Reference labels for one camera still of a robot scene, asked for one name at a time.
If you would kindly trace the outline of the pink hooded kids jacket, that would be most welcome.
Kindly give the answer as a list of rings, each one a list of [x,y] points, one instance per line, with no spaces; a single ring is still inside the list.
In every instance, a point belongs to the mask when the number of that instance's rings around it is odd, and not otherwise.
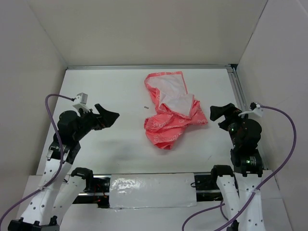
[[[170,150],[188,126],[208,123],[181,71],[151,73],[144,84],[156,111],[144,121],[145,135],[155,147]]]

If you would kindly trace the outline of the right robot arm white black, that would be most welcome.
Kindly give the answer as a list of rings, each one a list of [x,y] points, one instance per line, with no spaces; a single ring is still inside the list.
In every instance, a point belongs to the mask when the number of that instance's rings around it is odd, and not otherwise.
[[[261,125],[248,117],[234,104],[211,106],[210,120],[224,120],[218,126],[231,138],[232,166],[215,165],[211,170],[210,183],[220,189],[224,210],[230,224],[227,231],[264,231],[260,190],[263,163],[257,144],[261,138]]]

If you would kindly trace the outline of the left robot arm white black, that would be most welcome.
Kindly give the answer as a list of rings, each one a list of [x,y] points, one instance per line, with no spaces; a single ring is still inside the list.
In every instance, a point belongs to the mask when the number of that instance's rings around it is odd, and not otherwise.
[[[37,192],[19,219],[11,220],[10,231],[58,231],[64,215],[81,191],[90,192],[95,186],[92,170],[75,168],[71,170],[80,150],[80,140],[92,130],[111,127],[119,113],[111,112],[96,104],[93,113],[83,103],[74,105],[75,111],[64,111],[59,116],[57,130],[53,136],[44,173]]]

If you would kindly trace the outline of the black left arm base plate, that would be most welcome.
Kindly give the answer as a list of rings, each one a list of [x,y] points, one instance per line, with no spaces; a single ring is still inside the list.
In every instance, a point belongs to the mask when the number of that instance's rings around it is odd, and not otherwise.
[[[78,194],[73,204],[109,208],[110,180],[111,175],[94,175],[89,187]]]

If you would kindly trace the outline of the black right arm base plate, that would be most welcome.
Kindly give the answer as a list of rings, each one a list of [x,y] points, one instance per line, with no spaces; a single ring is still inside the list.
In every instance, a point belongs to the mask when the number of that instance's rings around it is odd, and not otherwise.
[[[194,173],[191,187],[196,190],[197,201],[239,198],[235,174],[229,166],[215,166],[210,173]]]

